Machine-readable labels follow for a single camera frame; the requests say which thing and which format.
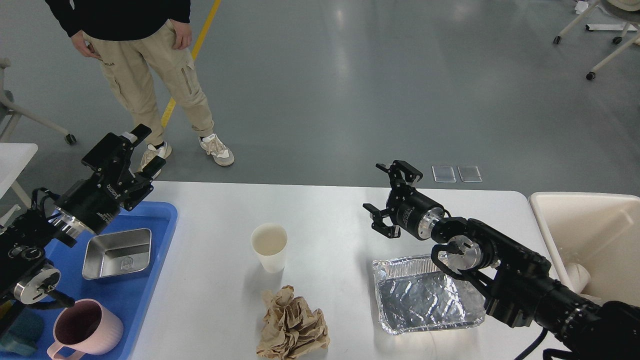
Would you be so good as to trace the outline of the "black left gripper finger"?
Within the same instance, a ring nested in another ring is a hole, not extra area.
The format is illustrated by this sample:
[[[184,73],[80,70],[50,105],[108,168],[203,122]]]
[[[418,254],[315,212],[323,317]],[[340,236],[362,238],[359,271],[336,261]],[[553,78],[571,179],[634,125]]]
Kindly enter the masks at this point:
[[[131,171],[131,156],[135,148],[151,134],[151,128],[139,124],[120,135],[107,133],[82,159],[101,183],[129,186],[137,179]]]
[[[154,189],[153,180],[162,170],[166,159],[154,156],[141,171],[128,173],[122,182],[122,208],[130,211],[137,207]]]

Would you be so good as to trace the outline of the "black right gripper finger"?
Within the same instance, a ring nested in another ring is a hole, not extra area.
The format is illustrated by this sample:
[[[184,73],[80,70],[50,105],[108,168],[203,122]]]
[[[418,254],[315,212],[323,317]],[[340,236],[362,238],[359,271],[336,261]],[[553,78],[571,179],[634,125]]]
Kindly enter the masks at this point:
[[[394,214],[393,208],[378,209],[372,203],[364,203],[363,208],[370,214],[372,220],[371,228],[379,234],[384,235],[387,239],[397,239],[401,235],[401,229],[398,224],[387,225],[384,219],[392,218]]]
[[[375,167],[386,173],[390,180],[390,199],[404,199],[416,192],[415,182],[420,182],[424,174],[406,161],[395,160],[391,164],[378,162]]]

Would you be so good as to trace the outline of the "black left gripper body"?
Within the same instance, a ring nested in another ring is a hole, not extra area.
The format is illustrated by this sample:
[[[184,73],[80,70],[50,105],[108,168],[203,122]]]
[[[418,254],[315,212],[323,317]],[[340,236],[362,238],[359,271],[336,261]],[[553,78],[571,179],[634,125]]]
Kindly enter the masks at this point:
[[[143,200],[143,188],[136,185],[117,189],[99,177],[79,180],[55,202],[57,216],[52,225],[68,236],[83,231],[100,235],[121,212],[130,211]]]

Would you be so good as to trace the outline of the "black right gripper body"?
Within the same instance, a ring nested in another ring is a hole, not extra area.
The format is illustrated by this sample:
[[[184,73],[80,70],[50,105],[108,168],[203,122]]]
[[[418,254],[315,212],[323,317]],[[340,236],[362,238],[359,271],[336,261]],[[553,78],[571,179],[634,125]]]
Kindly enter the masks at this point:
[[[445,216],[445,207],[441,203],[419,192],[391,194],[389,210],[391,223],[418,240],[429,239],[435,223]]]

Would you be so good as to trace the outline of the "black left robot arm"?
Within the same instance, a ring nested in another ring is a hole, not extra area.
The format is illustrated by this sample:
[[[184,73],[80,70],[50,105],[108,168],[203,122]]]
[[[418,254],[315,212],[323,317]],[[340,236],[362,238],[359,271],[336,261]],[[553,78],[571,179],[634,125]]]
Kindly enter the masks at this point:
[[[2,333],[26,308],[51,310],[74,304],[57,290],[60,272],[45,248],[55,239],[73,248],[83,232],[101,234],[121,210],[133,210],[153,191],[153,178],[165,158],[156,156],[137,172],[130,169],[133,151],[151,132],[139,124],[121,135],[107,133],[81,160],[92,170],[90,178],[64,194],[35,188],[30,207],[1,229],[1,303],[14,301],[1,317]]]

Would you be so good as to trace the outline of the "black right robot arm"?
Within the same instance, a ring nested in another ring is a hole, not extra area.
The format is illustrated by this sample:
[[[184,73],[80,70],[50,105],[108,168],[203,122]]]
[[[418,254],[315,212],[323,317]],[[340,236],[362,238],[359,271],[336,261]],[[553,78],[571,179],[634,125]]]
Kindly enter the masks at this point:
[[[547,348],[544,360],[637,360],[640,310],[623,301],[598,305],[551,278],[551,262],[486,223],[451,216],[414,182],[423,173],[406,161],[378,163],[390,180],[385,207],[364,203],[372,228],[388,239],[405,230],[418,240],[434,240],[430,260],[444,274],[467,281],[484,297],[484,309],[510,328],[542,327],[521,354],[525,359],[552,333],[564,350]]]

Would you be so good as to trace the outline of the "person's right hand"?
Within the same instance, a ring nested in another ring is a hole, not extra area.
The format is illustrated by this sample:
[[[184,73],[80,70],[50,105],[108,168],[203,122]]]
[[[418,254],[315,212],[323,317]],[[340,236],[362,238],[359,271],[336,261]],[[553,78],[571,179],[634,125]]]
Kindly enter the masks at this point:
[[[73,47],[83,56],[90,59],[102,60],[99,51],[94,45],[87,39],[86,34],[79,30],[70,37]]]

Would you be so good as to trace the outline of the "person's left hand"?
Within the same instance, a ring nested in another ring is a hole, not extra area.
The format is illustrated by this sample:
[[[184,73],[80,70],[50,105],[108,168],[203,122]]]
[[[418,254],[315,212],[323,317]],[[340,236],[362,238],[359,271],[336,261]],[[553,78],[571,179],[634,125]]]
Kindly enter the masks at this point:
[[[174,50],[184,50],[190,47],[193,41],[193,31],[190,23],[169,19],[174,29]]]

